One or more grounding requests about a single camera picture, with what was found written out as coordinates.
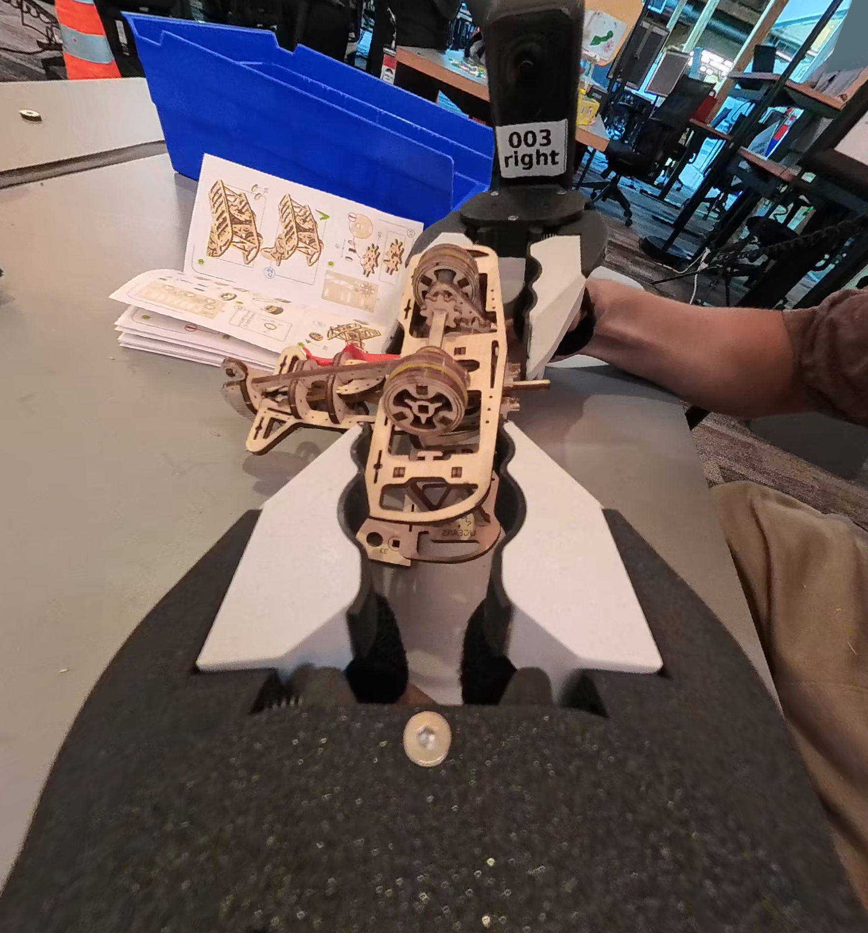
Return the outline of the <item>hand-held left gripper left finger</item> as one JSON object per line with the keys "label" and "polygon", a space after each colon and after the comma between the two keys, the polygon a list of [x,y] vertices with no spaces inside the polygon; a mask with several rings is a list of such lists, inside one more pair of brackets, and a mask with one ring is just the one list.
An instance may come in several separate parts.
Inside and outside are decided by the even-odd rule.
{"label": "hand-held left gripper left finger", "polygon": [[206,673],[341,672],[359,702],[397,702],[408,662],[391,605],[357,542],[368,518],[353,428],[261,508],[197,658]]}

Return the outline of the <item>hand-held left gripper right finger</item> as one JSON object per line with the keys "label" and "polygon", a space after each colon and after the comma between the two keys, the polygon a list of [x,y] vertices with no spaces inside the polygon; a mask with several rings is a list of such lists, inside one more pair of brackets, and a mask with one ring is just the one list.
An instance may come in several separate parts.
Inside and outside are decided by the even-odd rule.
{"label": "hand-held left gripper right finger", "polygon": [[661,652],[608,513],[520,427],[499,432],[495,517],[483,601],[464,634],[464,699],[499,702],[538,673],[567,702],[592,672],[663,674]]}

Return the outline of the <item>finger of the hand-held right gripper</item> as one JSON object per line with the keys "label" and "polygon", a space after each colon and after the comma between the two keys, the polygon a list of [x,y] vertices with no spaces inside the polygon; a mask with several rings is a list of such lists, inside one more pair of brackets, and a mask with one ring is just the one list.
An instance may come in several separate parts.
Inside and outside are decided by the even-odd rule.
{"label": "finger of the hand-held right gripper", "polygon": [[463,230],[460,229],[436,229],[433,227],[425,229],[415,241],[415,245],[410,252],[410,262],[413,263],[417,256],[438,245],[451,245],[465,250],[472,255],[472,251],[477,248],[475,241],[470,239]]}
{"label": "finger of the hand-held right gripper", "polygon": [[528,245],[521,291],[512,305],[521,367],[544,368],[578,316],[589,272],[581,239],[541,239]]}

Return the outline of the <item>wooden model airplane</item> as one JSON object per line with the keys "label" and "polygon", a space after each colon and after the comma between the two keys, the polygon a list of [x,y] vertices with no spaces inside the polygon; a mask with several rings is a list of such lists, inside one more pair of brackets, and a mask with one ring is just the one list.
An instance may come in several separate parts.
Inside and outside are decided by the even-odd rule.
{"label": "wooden model airplane", "polygon": [[398,352],[348,346],[322,359],[295,346],[271,372],[228,357],[223,394],[252,419],[256,455],[301,426],[369,428],[357,540],[370,560],[461,563],[498,542],[499,431],[521,392],[548,380],[522,380],[510,361],[495,251],[438,245],[408,270]]}

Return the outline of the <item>person's right forearm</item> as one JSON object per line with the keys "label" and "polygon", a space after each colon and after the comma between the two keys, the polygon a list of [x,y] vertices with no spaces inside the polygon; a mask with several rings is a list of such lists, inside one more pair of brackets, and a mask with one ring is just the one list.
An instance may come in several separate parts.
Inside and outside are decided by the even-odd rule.
{"label": "person's right forearm", "polygon": [[652,344],[646,379],[720,414],[815,412],[868,428],[868,287],[812,308],[699,309]]}

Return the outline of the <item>grey desk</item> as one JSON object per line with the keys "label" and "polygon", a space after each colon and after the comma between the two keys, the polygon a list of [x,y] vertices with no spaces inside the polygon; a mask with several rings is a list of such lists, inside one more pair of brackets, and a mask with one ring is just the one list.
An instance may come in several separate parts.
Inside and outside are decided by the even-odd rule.
{"label": "grey desk", "polygon": [[261,523],[210,370],[111,348],[109,282],[174,245],[160,143],[0,189],[0,931],[769,931],[793,761],[757,672],[614,520],[667,672],[607,717],[273,706],[195,657]]}

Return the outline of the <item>person's right hand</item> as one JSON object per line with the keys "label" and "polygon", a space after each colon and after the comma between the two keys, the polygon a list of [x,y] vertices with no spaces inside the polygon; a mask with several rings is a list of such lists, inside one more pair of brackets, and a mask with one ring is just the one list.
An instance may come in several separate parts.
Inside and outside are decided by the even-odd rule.
{"label": "person's right hand", "polygon": [[644,324],[656,304],[656,296],[642,288],[609,279],[591,278],[586,285],[594,325],[583,356],[604,363],[631,367],[643,361],[647,351]]}

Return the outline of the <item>wooden top table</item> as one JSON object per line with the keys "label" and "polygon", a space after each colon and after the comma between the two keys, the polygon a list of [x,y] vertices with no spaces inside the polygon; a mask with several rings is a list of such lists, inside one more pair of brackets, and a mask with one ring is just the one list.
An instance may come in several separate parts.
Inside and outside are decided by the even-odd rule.
{"label": "wooden top table", "polygon": [[[399,47],[395,53],[398,68],[430,76],[441,84],[461,90],[476,99],[488,102],[490,99],[488,79],[483,68],[473,74],[460,65],[463,58],[460,52],[437,52],[412,47]],[[588,125],[575,124],[577,143],[599,152],[604,152],[610,137],[600,116],[596,116]]]}

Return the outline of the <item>black office chair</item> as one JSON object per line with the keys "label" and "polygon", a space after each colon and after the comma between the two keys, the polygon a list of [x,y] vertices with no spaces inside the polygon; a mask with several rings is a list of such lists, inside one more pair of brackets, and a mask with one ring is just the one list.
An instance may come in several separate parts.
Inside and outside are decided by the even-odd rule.
{"label": "black office chair", "polygon": [[631,204],[619,183],[623,179],[656,182],[689,120],[704,102],[714,97],[713,83],[689,76],[678,79],[664,102],[643,121],[633,142],[614,140],[608,144],[603,156],[612,177],[603,185],[595,186],[592,201],[616,201],[623,209],[625,226],[631,227]]}

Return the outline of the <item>instruction booklet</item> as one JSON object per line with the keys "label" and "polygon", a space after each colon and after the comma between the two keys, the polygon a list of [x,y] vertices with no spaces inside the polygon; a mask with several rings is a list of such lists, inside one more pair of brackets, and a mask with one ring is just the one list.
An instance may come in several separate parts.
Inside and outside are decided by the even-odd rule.
{"label": "instruction booklet", "polygon": [[137,275],[120,346],[219,367],[272,371],[300,346],[330,359],[389,344],[408,257],[424,225],[204,156],[182,271]]}

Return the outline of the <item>blue plastic bin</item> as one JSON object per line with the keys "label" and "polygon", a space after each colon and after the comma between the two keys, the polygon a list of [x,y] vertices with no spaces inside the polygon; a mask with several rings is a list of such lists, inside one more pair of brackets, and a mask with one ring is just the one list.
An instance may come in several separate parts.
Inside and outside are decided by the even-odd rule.
{"label": "blue plastic bin", "polygon": [[438,222],[485,192],[491,128],[265,30],[125,13],[177,172],[217,156]]}

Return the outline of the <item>person's leg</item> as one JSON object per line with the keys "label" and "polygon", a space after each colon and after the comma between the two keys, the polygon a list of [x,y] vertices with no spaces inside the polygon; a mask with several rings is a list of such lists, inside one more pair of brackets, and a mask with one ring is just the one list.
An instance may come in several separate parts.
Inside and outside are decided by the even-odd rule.
{"label": "person's leg", "polygon": [[784,715],[868,911],[868,521],[753,483],[711,494]]}

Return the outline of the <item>orange striped traffic cone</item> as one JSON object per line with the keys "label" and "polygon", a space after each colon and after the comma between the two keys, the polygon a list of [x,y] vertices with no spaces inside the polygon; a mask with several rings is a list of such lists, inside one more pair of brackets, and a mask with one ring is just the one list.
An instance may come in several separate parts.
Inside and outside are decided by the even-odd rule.
{"label": "orange striped traffic cone", "polygon": [[120,78],[119,67],[95,2],[57,0],[54,5],[67,78]]}

